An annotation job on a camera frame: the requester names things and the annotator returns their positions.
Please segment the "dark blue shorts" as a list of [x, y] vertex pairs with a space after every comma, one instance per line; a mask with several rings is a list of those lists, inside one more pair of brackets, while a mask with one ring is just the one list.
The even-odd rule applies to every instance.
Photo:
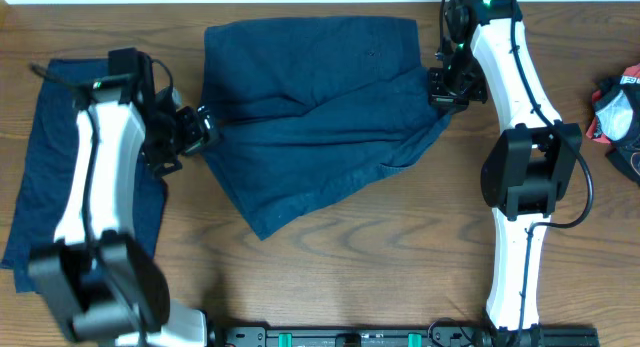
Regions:
[[273, 18], [209, 27], [204, 158], [262, 239], [416, 164], [450, 119], [428, 99], [412, 19]]

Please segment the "dark navy garment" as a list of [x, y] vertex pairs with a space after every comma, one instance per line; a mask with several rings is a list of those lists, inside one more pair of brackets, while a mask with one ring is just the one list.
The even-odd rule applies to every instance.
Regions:
[[[53, 241], [57, 223], [70, 195], [78, 149], [72, 95], [64, 87], [45, 82], [40, 89], [14, 219], [1, 261], [13, 272], [17, 293], [30, 293], [29, 252]], [[135, 238], [154, 255], [166, 203], [163, 180], [153, 177], [144, 157], [136, 164], [133, 219]]]

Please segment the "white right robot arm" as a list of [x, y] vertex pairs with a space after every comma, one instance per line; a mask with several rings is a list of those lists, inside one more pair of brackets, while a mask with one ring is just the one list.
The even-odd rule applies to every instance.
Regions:
[[539, 323], [537, 285], [548, 229], [555, 222], [574, 169], [589, 168], [580, 154], [580, 127], [566, 123], [540, 82], [517, 0], [441, 0], [436, 58], [429, 72], [429, 102], [447, 115], [471, 102], [493, 102], [499, 137], [480, 172], [491, 209], [496, 245], [485, 313], [501, 333], [522, 333]]

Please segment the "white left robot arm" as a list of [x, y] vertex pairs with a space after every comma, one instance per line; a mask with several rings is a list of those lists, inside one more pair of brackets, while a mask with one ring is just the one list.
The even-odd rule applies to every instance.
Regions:
[[110, 346], [210, 346], [205, 312], [171, 298], [164, 274], [135, 238], [136, 165], [155, 177], [216, 144], [205, 107], [157, 89], [155, 61], [113, 50], [107, 74], [68, 82], [79, 146], [70, 196], [52, 243], [32, 251], [28, 274], [65, 338]]

